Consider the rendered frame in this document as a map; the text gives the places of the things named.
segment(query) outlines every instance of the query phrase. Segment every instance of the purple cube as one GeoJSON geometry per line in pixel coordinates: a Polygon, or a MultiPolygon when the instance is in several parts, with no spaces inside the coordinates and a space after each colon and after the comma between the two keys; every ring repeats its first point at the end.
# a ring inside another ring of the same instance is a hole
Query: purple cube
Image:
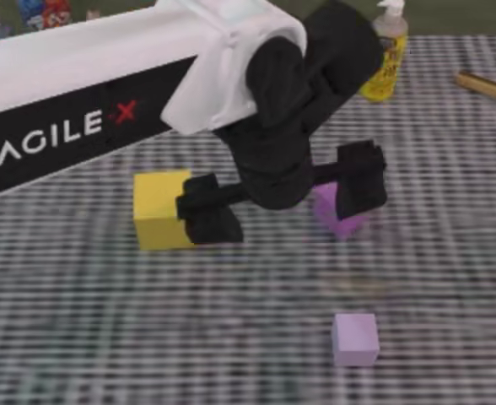
{"type": "Polygon", "coordinates": [[[371,367],[380,352],[374,314],[336,314],[332,323],[334,365],[371,367]]]}
{"type": "Polygon", "coordinates": [[[336,193],[338,184],[328,183],[314,188],[314,215],[319,221],[336,235],[345,240],[368,219],[367,215],[339,220],[336,215],[336,193]]]}

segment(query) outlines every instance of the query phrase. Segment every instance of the black panel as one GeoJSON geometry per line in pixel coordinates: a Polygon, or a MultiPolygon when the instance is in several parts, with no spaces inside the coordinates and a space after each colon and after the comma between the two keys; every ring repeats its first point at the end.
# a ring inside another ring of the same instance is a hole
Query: black panel
{"type": "Polygon", "coordinates": [[[169,130],[161,111],[193,60],[0,113],[0,192],[169,130]]]}

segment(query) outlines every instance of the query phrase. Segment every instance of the checkered tablecloth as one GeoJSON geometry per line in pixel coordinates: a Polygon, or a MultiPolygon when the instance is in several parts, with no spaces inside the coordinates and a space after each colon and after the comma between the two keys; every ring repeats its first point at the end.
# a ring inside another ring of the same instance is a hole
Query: checkered tablecloth
{"type": "Polygon", "coordinates": [[[235,207],[242,246],[139,252],[132,175],[236,181],[211,135],[165,134],[0,197],[0,404],[496,405],[496,37],[416,37],[396,97],[357,98],[317,163],[374,138],[388,205],[351,240],[310,202],[235,207]],[[377,316],[373,369],[332,366],[338,311],[377,316]]]}

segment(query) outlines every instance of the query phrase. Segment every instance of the yellow bottle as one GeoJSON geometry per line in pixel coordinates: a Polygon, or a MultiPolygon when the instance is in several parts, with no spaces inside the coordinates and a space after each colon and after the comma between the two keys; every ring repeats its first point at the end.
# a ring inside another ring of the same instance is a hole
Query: yellow bottle
{"type": "Polygon", "coordinates": [[[374,21],[374,29],[385,48],[385,60],[379,72],[360,90],[360,94],[374,102],[388,100],[394,94],[409,32],[407,21],[402,17],[404,0],[384,0],[378,6],[387,7],[385,14],[374,21]]]}

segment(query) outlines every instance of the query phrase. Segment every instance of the purple block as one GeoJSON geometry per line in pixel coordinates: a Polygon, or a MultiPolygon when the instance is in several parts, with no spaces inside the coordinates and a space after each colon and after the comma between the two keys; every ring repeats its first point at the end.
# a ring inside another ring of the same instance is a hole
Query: purple block
{"type": "Polygon", "coordinates": [[[336,216],[336,193],[338,184],[328,183],[315,187],[314,215],[319,221],[331,230],[338,239],[347,239],[351,234],[360,228],[368,219],[367,215],[357,215],[355,217],[340,221],[336,216]]]}
{"type": "Polygon", "coordinates": [[[332,323],[334,365],[371,367],[380,352],[374,314],[336,314],[332,323]]]}

